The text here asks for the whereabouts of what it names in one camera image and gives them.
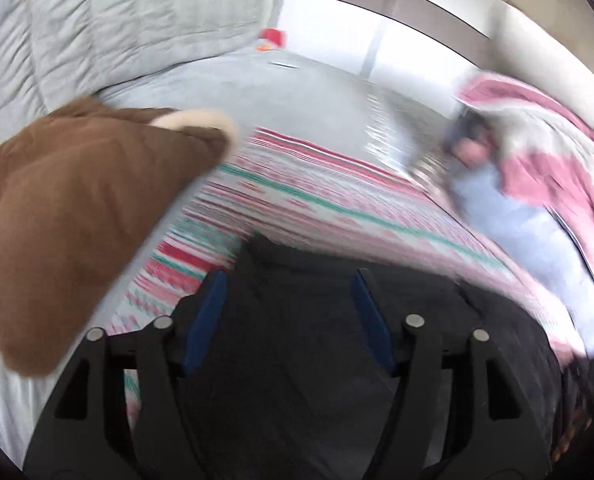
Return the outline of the patterned white red green blanket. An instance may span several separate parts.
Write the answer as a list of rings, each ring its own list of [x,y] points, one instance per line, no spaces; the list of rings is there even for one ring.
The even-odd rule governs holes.
[[[255,234],[314,252],[414,266],[515,300],[546,331],[558,362],[582,351],[561,301],[461,221],[441,195],[306,140],[259,129],[155,229],[105,299],[108,333],[170,313]]]

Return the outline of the small red object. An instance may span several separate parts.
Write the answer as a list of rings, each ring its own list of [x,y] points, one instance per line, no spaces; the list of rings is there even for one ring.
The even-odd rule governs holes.
[[[286,46],[286,34],[277,28],[262,29],[258,36],[255,49],[260,52],[268,52],[277,49],[284,49]]]

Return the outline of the black quilted puffer jacket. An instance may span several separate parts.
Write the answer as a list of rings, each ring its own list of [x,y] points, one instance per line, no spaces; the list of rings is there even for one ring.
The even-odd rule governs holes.
[[[207,356],[182,382],[199,452],[218,479],[367,479],[397,379],[375,361],[351,296],[367,269],[390,324],[417,313],[458,350],[490,334],[526,396],[550,463],[594,415],[594,360],[561,365],[522,307],[471,283],[304,252],[257,236],[227,273]],[[452,373],[443,370],[425,464],[440,460]]]

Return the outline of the light blue folded garment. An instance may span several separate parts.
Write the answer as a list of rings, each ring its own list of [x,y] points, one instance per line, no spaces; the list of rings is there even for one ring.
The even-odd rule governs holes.
[[[573,237],[544,207],[504,195],[495,164],[449,170],[448,192],[463,220],[497,244],[567,308],[594,358],[594,279]]]

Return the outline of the grey pink plush toy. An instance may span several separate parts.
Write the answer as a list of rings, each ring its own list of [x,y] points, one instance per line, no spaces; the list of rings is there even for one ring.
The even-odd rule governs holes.
[[[442,149],[464,166],[474,168],[494,154],[496,144],[486,119],[467,110],[448,129]]]

